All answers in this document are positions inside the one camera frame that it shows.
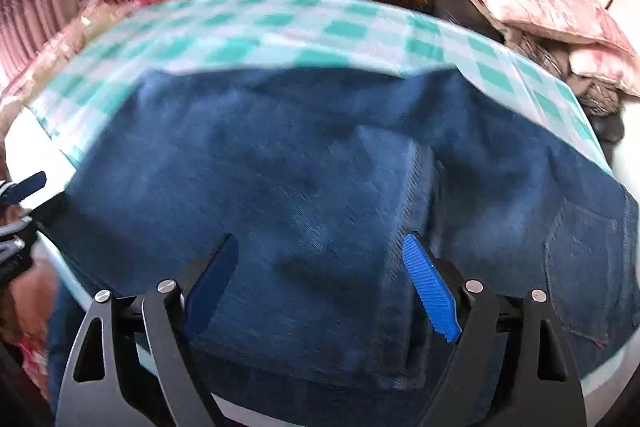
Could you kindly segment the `pink striped curtain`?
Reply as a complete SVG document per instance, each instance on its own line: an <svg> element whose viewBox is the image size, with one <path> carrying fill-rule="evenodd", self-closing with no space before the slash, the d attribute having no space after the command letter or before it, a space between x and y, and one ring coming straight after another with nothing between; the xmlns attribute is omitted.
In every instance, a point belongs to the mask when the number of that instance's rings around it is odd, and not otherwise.
<svg viewBox="0 0 640 427"><path fill-rule="evenodd" d="M1 0L1 68L12 82L66 24L60 0Z"/></svg>

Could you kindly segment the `green white checkered tablecloth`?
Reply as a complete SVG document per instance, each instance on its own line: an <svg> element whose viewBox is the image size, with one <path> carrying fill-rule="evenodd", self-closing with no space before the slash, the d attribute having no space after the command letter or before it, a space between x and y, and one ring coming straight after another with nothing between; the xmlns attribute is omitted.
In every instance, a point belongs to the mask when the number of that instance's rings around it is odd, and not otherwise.
<svg viewBox="0 0 640 427"><path fill-rule="evenodd" d="M495 101L598 165L605 156L567 85L436 17L366 0L170 0L89 43L29 104L72 164L149 70L355 67L405 76L454 66Z"/></svg>

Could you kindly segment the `blue denim jeans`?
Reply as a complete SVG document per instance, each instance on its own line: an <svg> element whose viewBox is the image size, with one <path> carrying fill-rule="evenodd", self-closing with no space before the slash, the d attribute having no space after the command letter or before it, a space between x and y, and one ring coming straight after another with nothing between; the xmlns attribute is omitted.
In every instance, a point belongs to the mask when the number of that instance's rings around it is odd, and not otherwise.
<svg viewBox="0 0 640 427"><path fill-rule="evenodd" d="M578 371L639 326L638 206L591 160L457 69L152 72L49 230L82 286L147 291L226 235L239 263L193 339L210 391L305 426L412 426L451 349L402 263L547 293Z"/></svg>

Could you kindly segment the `small pink pillow underneath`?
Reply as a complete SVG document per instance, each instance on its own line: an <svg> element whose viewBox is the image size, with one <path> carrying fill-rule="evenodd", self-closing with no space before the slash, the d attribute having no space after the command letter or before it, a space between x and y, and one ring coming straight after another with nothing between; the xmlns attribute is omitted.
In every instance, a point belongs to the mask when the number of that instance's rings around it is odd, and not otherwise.
<svg viewBox="0 0 640 427"><path fill-rule="evenodd" d="M593 44L573 46L568 54L570 70L575 75L611 83L624 93L638 98L639 57Z"/></svg>

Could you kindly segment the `large pink floral pillow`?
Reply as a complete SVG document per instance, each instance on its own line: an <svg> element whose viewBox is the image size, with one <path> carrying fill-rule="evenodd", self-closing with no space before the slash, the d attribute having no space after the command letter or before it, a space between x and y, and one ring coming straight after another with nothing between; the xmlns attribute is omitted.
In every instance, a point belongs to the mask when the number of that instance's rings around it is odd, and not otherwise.
<svg viewBox="0 0 640 427"><path fill-rule="evenodd" d="M506 26L571 44L593 44L636 54L626 35L598 0L482 0Z"/></svg>

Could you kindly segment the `floral red pink quilt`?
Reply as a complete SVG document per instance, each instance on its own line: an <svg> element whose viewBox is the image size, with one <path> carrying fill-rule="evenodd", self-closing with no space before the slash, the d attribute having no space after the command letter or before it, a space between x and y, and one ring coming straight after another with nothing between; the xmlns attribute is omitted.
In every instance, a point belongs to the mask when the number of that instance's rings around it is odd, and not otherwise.
<svg viewBox="0 0 640 427"><path fill-rule="evenodd" d="M1 131L32 115L77 164L142 74L293 65L318 2L89 0L4 98Z"/></svg>

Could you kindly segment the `plaid beige blanket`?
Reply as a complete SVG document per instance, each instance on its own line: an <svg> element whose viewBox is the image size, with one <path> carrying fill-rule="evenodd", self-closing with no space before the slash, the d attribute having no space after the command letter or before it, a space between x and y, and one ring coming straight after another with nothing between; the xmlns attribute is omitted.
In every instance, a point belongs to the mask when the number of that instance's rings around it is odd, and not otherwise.
<svg viewBox="0 0 640 427"><path fill-rule="evenodd" d="M612 84L570 71L570 50L564 42L537 37L506 26L493 17L482 0L470 0L501 35L510 50L527 57L552 76L563 80L573 91L587 115L611 116L620 109L620 96Z"/></svg>

